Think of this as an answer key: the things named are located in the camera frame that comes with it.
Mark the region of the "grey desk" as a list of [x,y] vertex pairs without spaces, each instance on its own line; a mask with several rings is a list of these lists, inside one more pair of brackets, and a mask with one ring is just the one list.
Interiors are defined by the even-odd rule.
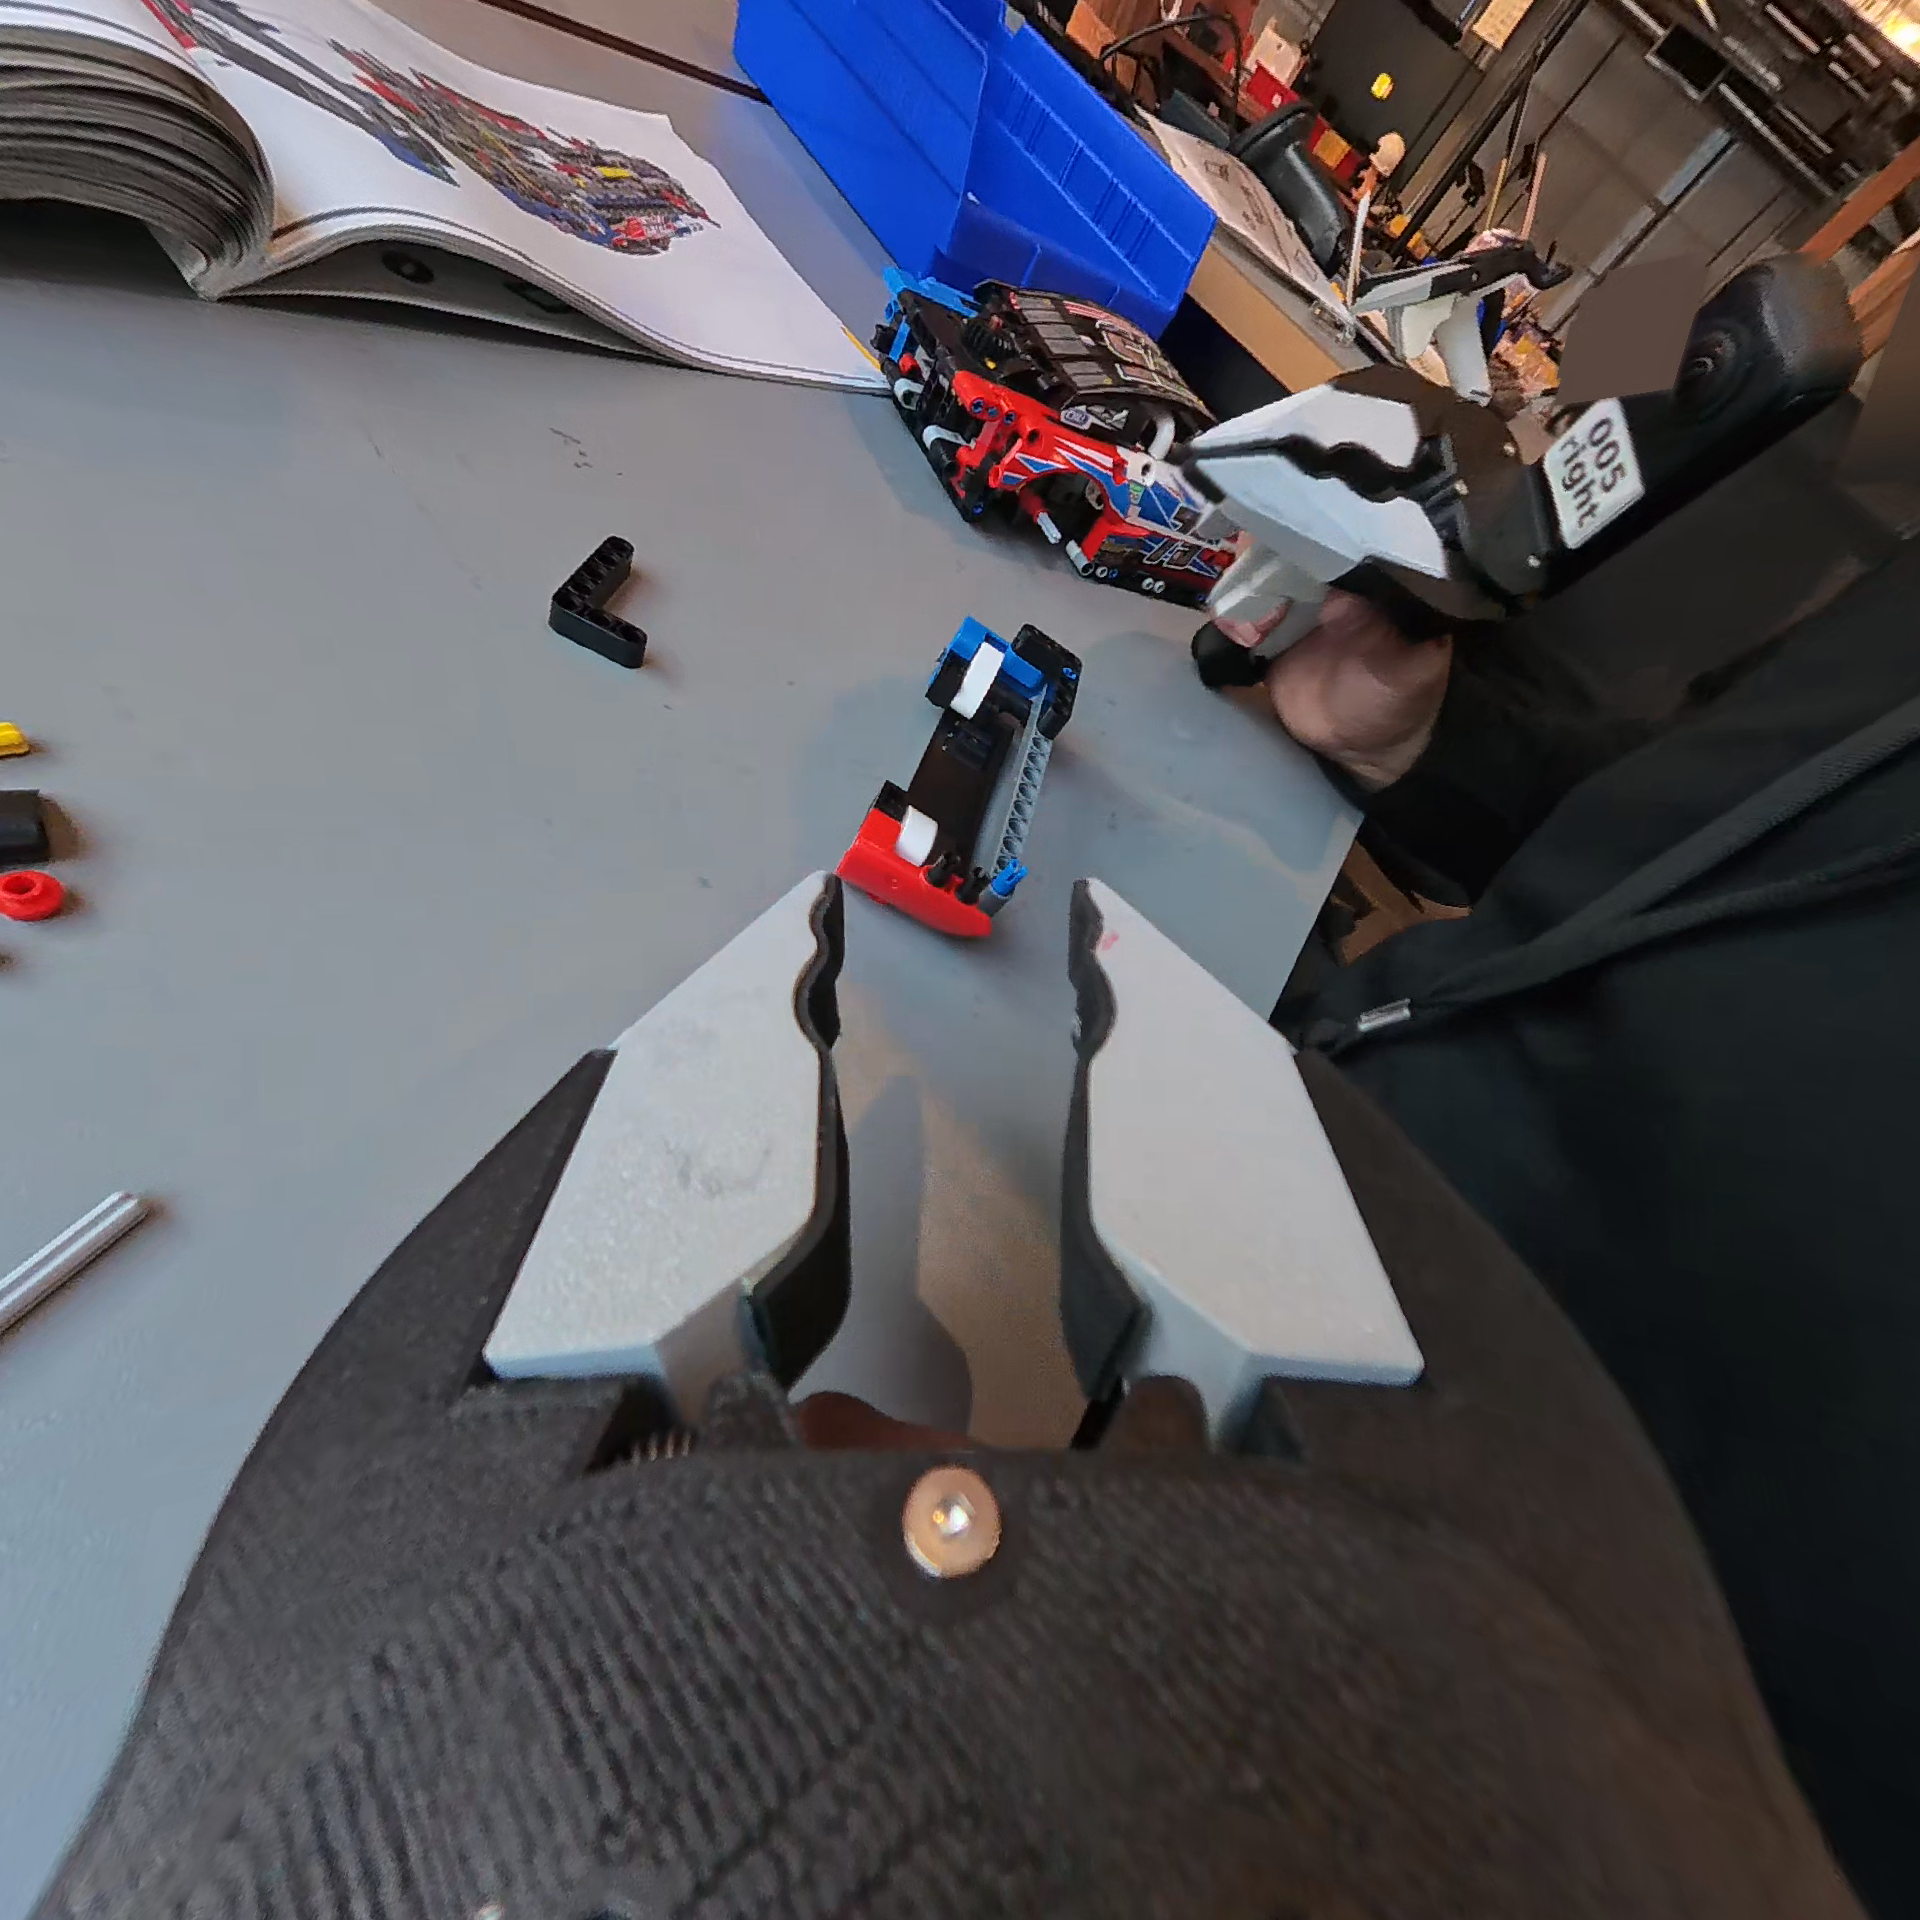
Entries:
[[[546,628],[634,542],[622,668]],[[1268,1004],[1353,815],[1185,613],[965,530],[879,399],[418,311],[197,299],[3,209],[3,1267],[157,1215],[3,1338],[3,1913],[94,1797],[228,1481],[332,1316],[585,1050],[830,869],[963,614],[1087,683],[980,941],[848,907],[854,1305],[806,1390],[1053,1447],[1069,886]]]

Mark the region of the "grey axle piece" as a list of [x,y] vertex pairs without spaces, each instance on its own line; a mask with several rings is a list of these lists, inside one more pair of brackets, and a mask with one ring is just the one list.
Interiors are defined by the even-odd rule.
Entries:
[[3,1338],[70,1285],[85,1267],[131,1236],[151,1215],[151,1201],[113,1191],[3,1276]]

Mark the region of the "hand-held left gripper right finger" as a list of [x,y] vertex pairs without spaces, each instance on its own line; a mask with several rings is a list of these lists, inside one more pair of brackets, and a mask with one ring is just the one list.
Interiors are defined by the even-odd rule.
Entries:
[[1062,1329],[1091,1407],[1182,1378],[1232,1442],[1268,1378],[1424,1352],[1290,1042],[1103,880],[1069,894]]

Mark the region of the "open instruction booklet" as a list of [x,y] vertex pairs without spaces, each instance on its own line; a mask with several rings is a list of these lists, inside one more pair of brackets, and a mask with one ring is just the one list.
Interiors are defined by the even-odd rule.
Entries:
[[497,74],[371,4],[5,4],[3,200],[140,224],[203,299],[394,299],[886,390],[668,115]]

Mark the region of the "blue storage bin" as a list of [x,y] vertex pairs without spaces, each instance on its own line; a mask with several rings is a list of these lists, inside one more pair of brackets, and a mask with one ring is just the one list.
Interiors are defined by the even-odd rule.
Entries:
[[904,274],[1185,299],[1212,209],[1001,4],[736,4],[733,60]]

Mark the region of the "wooden workbench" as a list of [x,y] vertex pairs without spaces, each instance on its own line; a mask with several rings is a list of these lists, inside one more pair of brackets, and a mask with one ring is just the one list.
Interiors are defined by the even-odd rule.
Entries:
[[1224,225],[1212,228],[1163,347],[1219,418],[1378,362]]

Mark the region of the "person's black clothing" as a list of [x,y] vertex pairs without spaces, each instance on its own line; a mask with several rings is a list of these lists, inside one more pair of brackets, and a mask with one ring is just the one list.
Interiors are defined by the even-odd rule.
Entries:
[[[1555,724],[1527,753],[1518,733],[1494,748],[1494,707],[1454,650],[1405,778],[1365,794],[1322,768],[1365,824],[1438,827],[1451,854],[1494,849],[1500,827],[1513,848],[1568,790],[1577,739]],[[1683,898],[1909,830],[1918,748]],[[1299,1042],[1586,903],[1487,891],[1287,995],[1276,1025]],[[1918,869],[1332,1060],[1545,1282],[1631,1401],[1846,1879],[1871,1918],[1913,1918]]]

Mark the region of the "person's right hand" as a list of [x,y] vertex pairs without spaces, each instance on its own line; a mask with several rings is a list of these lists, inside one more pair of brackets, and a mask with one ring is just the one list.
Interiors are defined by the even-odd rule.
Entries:
[[1388,613],[1332,588],[1313,628],[1276,658],[1264,687],[1280,727],[1378,794],[1432,739],[1454,675],[1454,635],[1408,640]]

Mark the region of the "small toy brick assembly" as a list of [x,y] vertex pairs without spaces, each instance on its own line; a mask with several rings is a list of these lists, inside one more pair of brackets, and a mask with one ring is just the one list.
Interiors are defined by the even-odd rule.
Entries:
[[1039,628],[998,635],[965,619],[923,687],[929,742],[906,785],[879,788],[837,880],[934,932],[987,938],[1027,875],[1026,840],[1078,683],[1078,655]]

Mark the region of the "black angled brick piece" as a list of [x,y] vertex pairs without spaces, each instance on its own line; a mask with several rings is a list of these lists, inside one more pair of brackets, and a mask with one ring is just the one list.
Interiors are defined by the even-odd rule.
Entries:
[[648,635],[611,613],[611,597],[634,576],[634,542],[608,536],[552,592],[546,628],[622,668],[641,668]]

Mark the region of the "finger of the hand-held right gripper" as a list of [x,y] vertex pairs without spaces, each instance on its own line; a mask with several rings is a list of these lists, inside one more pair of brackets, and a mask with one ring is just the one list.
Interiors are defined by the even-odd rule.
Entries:
[[1293,607],[1317,607],[1338,579],[1365,564],[1386,570],[1388,583],[1429,609],[1500,619],[1500,600],[1451,564],[1424,509],[1408,499],[1374,503],[1353,487],[1219,491],[1204,530],[1219,533],[1224,522],[1246,536],[1240,558],[1206,603],[1228,622],[1267,622]]
[[1194,476],[1277,455],[1311,479],[1396,487],[1402,476],[1436,472],[1451,435],[1476,435],[1473,399],[1418,372],[1354,372],[1219,418],[1173,442],[1170,460]]

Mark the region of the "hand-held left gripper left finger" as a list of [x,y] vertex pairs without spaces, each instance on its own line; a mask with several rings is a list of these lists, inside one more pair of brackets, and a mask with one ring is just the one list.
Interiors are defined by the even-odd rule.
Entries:
[[497,1378],[791,1387],[851,1305],[843,886],[809,875],[605,1050],[486,1338]]

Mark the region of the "red black toy race car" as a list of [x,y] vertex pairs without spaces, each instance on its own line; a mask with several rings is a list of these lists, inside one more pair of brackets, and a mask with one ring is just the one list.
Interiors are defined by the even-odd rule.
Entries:
[[1078,576],[1204,607],[1240,554],[1170,451],[1215,426],[1157,340],[1062,291],[886,274],[874,354],[958,515],[1032,522]]

